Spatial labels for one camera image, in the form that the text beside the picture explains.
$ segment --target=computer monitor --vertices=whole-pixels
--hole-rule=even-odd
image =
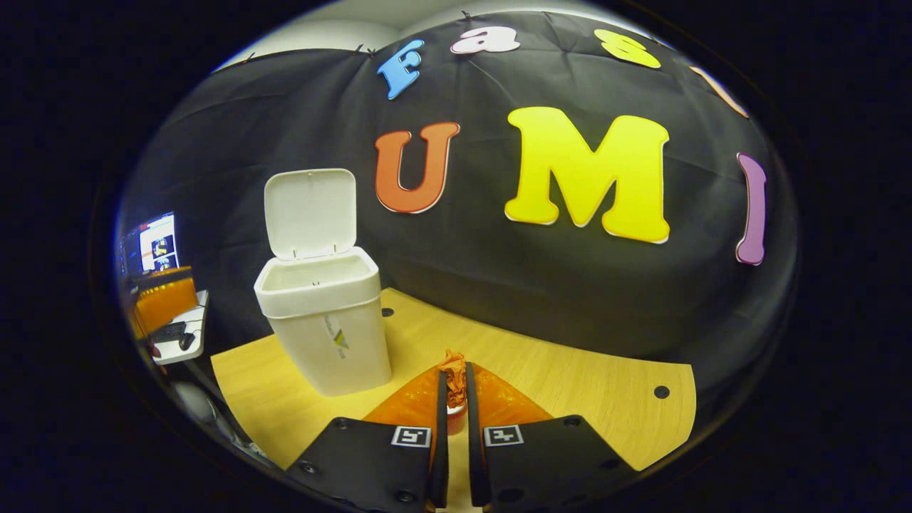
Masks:
[[[119,241],[120,274],[141,276],[179,267],[174,212],[160,215],[130,230]]]

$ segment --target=black fabric backdrop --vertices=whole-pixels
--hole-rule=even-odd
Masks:
[[[517,30],[521,46],[450,52],[463,32],[495,25]],[[611,57],[597,28],[633,37],[661,68]],[[416,38],[425,41],[420,77],[387,100],[377,68]],[[324,49],[254,58],[213,73],[174,110],[124,191],[119,226],[176,213],[181,263],[211,293],[207,351],[223,351],[271,333],[253,290],[273,257],[265,182],[276,173],[342,167],[358,180],[357,245],[378,263],[384,287],[565,345],[690,363],[705,403],[707,391],[771,341],[790,293],[798,232],[769,139],[690,65],[699,63],[622,28],[550,13],[476,16],[373,58]],[[620,115],[664,126],[668,242],[609,236],[598,222],[577,228],[554,178],[551,200],[561,214],[553,225],[509,221],[503,206],[516,193],[521,139],[507,115],[530,106],[562,110],[592,148]],[[442,121],[461,126],[442,198],[420,215],[390,212],[374,189],[376,139],[412,132],[401,183],[414,187],[426,149],[418,133]],[[767,174],[766,255],[758,267],[734,256],[747,211],[737,152]],[[615,189],[596,216],[610,208]]]

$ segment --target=white desk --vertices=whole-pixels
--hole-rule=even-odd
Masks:
[[[155,344],[161,353],[160,357],[152,357],[152,360],[159,365],[168,365],[178,361],[196,358],[202,354],[202,326],[206,320],[206,305],[209,301],[209,291],[200,290],[196,293],[196,301],[199,306],[183,312],[175,317],[171,322],[186,322],[187,327],[184,333],[192,333],[195,339],[186,351],[182,351],[177,340],[169,340]]]

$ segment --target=black screw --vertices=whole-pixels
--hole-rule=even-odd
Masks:
[[[309,461],[298,462],[297,465],[308,474],[316,474],[316,467]]]
[[[396,500],[399,502],[414,502],[415,494],[407,492],[405,490],[400,490],[396,492]]]

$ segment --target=wooden table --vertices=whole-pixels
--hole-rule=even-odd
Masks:
[[[555,417],[580,414],[636,470],[683,444],[697,397],[689,365],[619,358],[500,330],[437,309],[395,289],[380,304],[392,380],[378,388],[325,398],[288,358],[275,335],[212,356],[225,401],[245,432],[282,468],[338,416],[360,419],[390,394],[440,361],[461,352]],[[656,387],[670,394],[659,399]],[[447,511],[477,511],[469,494],[468,429],[450,444]]]

